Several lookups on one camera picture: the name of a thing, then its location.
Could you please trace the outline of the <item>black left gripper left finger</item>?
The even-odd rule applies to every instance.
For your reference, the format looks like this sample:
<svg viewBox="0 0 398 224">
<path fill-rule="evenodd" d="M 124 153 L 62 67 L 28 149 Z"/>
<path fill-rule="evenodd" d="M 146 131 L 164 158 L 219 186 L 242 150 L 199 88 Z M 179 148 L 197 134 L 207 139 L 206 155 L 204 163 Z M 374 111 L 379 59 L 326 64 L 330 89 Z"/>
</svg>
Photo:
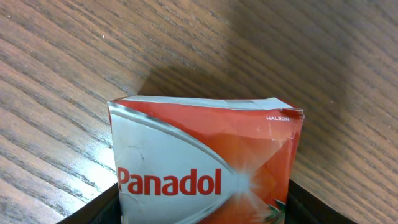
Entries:
<svg viewBox="0 0 398 224">
<path fill-rule="evenodd" d="M 57 224 L 121 224 L 118 185 L 114 184 Z"/>
</svg>

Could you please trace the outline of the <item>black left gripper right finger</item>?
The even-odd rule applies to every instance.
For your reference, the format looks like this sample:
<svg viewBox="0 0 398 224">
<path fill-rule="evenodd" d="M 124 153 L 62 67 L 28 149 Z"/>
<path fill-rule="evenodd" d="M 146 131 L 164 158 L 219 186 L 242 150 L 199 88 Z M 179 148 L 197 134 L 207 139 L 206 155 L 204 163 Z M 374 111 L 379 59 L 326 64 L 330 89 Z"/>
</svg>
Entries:
<svg viewBox="0 0 398 224">
<path fill-rule="evenodd" d="M 289 180 L 285 224 L 357 224 Z"/>
</svg>

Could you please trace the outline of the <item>red white sachet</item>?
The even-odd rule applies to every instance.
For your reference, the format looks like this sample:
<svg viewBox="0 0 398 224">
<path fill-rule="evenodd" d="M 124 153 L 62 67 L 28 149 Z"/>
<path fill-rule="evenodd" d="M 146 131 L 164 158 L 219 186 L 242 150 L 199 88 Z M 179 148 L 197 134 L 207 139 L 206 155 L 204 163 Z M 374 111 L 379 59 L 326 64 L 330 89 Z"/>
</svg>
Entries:
<svg viewBox="0 0 398 224">
<path fill-rule="evenodd" d="M 303 110 L 277 98 L 110 101 L 123 223 L 283 223 Z"/>
</svg>

